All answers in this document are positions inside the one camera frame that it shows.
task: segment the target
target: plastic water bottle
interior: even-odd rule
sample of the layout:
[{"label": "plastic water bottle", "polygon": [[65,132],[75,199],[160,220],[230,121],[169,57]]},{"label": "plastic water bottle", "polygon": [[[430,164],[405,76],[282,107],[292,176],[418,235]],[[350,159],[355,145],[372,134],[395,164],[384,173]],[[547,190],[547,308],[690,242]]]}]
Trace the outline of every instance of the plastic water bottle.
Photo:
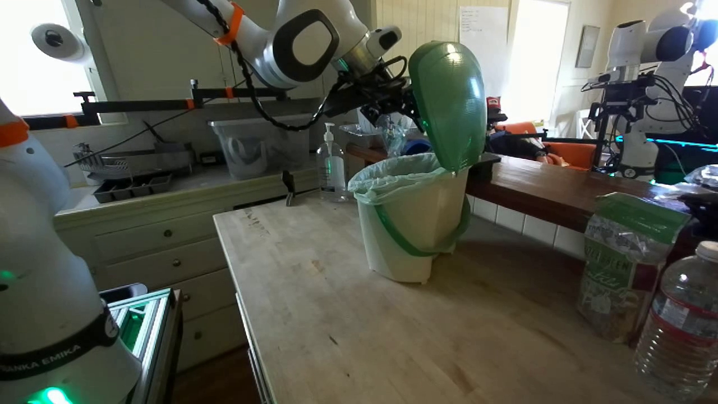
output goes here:
[{"label": "plastic water bottle", "polygon": [[718,242],[673,263],[635,350],[637,370],[673,400],[698,400],[718,366]]},{"label": "plastic water bottle", "polygon": [[333,141],[333,122],[324,122],[323,144],[317,150],[318,156],[318,195],[327,201],[348,201],[346,193],[346,166],[344,150]]}]

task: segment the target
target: butcher block countertop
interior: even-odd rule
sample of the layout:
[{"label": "butcher block countertop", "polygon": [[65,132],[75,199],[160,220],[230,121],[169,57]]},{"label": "butcher block countertop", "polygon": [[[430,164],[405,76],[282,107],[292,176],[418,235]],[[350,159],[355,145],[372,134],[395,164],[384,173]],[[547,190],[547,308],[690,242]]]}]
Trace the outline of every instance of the butcher block countertop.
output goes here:
[{"label": "butcher block countertop", "polygon": [[271,402],[663,402],[576,314],[580,263],[521,232],[473,220],[425,285],[402,285],[366,267],[351,204],[215,227]]}]

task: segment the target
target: drawer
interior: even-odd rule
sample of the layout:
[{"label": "drawer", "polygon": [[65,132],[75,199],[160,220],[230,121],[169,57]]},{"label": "drawer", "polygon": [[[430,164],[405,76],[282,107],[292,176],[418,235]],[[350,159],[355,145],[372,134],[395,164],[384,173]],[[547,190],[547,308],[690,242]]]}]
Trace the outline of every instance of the drawer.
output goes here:
[{"label": "drawer", "polygon": [[163,248],[140,257],[107,264],[94,274],[101,288],[126,282],[146,282],[151,288],[186,281],[198,274],[215,272],[217,255],[221,253],[219,239],[209,237],[175,248]]},{"label": "drawer", "polygon": [[189,278],[173,287],[182,291],[182,314],[186,321],[234,302],[234,282],[227,269]]},{"label": "drawer", "polygon": [[117,263],[127,255],[160,251],[176,244],[186,244],[201,237],[212,237],[215,229],[211,216],[189,216],[146,227],[120,229],[101,232],[94,237],[98,257],[102,263]]},{"label": "drawer", "polygon": [[184,323],[176,371],[238,348],[234,305]]}]

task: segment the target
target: trash bin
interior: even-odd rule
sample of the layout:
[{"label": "trash bin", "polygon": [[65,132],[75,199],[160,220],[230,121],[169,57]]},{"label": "trash bin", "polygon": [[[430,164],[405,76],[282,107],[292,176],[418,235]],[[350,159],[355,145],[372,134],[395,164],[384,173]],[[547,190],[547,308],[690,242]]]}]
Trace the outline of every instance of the trash bin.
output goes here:
[{"label": "trash bin", "polygon": [[466,169],[433,152],[402,154],[359,169],[348,189],[359,204],[367,267],[390,281],[425,282],[433,257],[450,253],[469,220]]}]

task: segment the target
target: picture frame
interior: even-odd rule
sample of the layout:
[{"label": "picture frame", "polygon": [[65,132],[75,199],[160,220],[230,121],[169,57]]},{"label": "picture frame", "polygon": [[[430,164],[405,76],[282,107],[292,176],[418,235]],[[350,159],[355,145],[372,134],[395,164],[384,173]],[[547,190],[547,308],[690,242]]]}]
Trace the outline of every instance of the picture frame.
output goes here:
[{"label": "picture frame", "polygon": [[580,40],[579,40],[579,51],[576,51],[576,67],[579,70],[589,70],[591,56],[597,53],[597,46],[598,46],[598,34],[600,34],[600,29],[597,25],[580,27]]}]

